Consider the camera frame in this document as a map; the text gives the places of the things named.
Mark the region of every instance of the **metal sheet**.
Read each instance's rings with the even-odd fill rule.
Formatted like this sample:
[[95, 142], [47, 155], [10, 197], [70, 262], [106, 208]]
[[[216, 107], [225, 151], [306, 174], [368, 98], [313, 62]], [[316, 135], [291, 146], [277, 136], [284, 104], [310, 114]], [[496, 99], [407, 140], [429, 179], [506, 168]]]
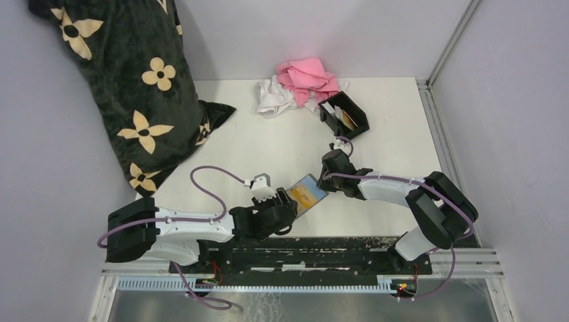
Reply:
[[[420, 280], [419, 294], [439, 283]], [[117, 291], [109, 321], [497, 321], [485, 280], [452, 280], [434, 297], [399, 304], [385, 294], [218, 292], [211, 296], [238, 307], [206, 309], [181, 292]]]

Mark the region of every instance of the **aluminum frame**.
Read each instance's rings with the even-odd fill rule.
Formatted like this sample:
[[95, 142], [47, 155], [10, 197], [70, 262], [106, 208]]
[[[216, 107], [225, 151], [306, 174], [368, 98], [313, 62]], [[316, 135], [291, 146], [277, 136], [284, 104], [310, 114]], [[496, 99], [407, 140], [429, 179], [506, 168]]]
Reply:
[[[503, 285], [504, 275], [499, 263], [498, 256], [493, 249], [488, 248], [458, 248], [456, 252], [456, 266], [453, 280], [468, 280], [483, 278], [488, 284], [490, 297], [496, 311], [499, 322], [514, 321]], [[447, 250], [440, 250], [432, 255], [431, 265], [433, 274], [419, 275], [419, 279], [443, 279], [447, 276], [452, 263], [452, 254]], [[114, 303], [117, 290], [120, 289], [121, 281], [142, 281], [140, 286], [129, 284], [129, 290], [163, 290], [160, 282], [179, 277], [177, 274], [168, 272], [170, 262], [165, 260], [137, 260], [125, 264], [105, 263], [103, 273], [99, 280], [97, 295], [89, 315], [90, 322], [107, 322]], [[196, 278], [212, 277], [211, 274], [187, 274], [190, 282]], [[294, 289], [291, 287], [271, 287], [266, 290], [255, 286], [225, 286], [216, 289], [221, 292], [378, 292], [386, 293], [382, 288], [391, 279], [410, 278], [405, 275], [378, 275], [378, 288], [356, 288], [354, 286], [339, 286], [333, 288], [317, 289]]]

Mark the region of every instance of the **pillow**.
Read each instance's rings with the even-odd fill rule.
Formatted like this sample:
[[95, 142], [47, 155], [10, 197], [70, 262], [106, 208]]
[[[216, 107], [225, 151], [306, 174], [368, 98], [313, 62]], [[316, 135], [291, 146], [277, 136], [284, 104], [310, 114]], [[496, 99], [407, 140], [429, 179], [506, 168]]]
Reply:
[[235, 111], [198, 100], [173, 0], [29, 0], [89, 82], [126, 180], [152, 195]]

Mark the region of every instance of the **beige flower print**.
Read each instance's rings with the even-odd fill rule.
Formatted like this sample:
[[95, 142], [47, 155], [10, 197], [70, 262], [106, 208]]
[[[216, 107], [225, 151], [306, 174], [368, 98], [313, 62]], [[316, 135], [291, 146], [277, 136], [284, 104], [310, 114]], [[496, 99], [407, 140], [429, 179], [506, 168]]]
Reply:
[[76, 52], [81, 58], [91, 60], [93, 53], [87, 46], [85, 38], [88, 38], [94, 34], [103, 22], [94, 19], [84, 19], [77, 20], [76, 22], [71, 21], [71, 18], [65, 12], [65, 8], [62, 9], [52, 9], [52, 13], [61, 20], [61, 31], [63, 33], [63, 40], [69, 42], [69, 46]]
[[211, 133], [211, 130], [209, 129], [209, 121], [204, 125], [200, 125], [199, 126], [199, 138], [197, 140], [196, 146], [200, 146], [200, 145], [204, 144], [207, 141], [207, 136], [210, 133]]
[[157, 0], [158, 3], [162, 6], [162, 9], [165, 13], [168, 13], [168, 8], [166, 7], [166, 0]]
[[156, 142], [153, 137], [166, 134], [174, 128], [171, 125], [150, 126], [146, 117], [136, 110], [132, 122], [135, 129], [122, 129], [117, 135], [125, 139], [138, 139], [142, 147], [150, 154], [153, 154], [154, 149], [156, 149]]
[[156, 185], [154, 181], [151, 180], [153, 176], [156, 176], [160, 171], [152, 172], [152, 173], [142, 173], [142, 170], [134, 164], [130, 164], [130, 175], [133, 176], [133, 179], [129, 181], [130, 185], [136, 189], [138, 186], [141, 186], [147, 191], [156, 191]]
[[176, 76], [176, 69], [172, 65], [164, 65], [164, 61], [160, 57], [154, 57], [150, 61], [150, 68], [148, 72], [142, 74], [142, 81], [148, 85], [158, 84], [161, 91], [167, 91], [172, 87], [170, 78]]

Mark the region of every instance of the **black box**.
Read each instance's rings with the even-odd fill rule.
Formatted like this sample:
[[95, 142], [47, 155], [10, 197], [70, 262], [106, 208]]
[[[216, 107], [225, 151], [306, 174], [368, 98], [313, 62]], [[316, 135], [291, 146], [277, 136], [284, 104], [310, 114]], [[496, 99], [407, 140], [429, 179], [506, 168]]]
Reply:
[[[322, 104], [328, 102], [332, 108], [338, 106], [340, 109], [350, 117], [352, 123], [355, 123], [356, 127], [351, 130], [348, 126], [336, 118], [334, 114], [328, 112], [328, 110], [322, 106]], [[326, 99], [320, 103], [320, 121], [326, 122], [328, 126], [334, 132], [334, 136], [344, 136], [350, 140], [353, 140], [356, 136], [364, 133], [370, 129], [370, 124], [368, 123], [368, 117], [365, 112], [362, 111], [359, 106], [357, 106], [344, 92], [339, 92], [338, 94]]]

